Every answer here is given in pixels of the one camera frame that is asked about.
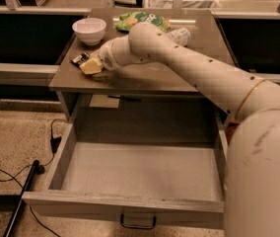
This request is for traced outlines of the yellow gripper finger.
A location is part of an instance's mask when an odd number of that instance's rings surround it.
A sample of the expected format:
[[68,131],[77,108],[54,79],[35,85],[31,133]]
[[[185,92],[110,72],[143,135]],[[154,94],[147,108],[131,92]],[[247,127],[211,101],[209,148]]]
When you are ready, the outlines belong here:
[[93,75],[101,73],[103,70],[103,65],[97,58],[92,58],[81,64],[80,69],[86,75]]

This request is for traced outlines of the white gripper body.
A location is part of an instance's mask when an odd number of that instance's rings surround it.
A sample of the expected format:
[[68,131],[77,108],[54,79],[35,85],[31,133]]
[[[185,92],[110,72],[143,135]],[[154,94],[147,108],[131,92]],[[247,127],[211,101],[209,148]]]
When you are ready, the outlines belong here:
[[113,58],[112,41],[104,43],[99,49],[91,53],[91,58],[94,59],[101,68],[108,71],[113,71],[118,68],[118,64]]

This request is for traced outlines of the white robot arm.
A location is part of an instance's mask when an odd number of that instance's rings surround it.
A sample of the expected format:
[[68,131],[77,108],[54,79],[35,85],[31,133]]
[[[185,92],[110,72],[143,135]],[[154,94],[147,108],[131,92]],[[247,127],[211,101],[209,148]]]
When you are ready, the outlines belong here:
[[280,237],[280,85],[182,46],[151,23],[107,41],[86,74],[161,62],[235,124],[226,162],[226,237]]

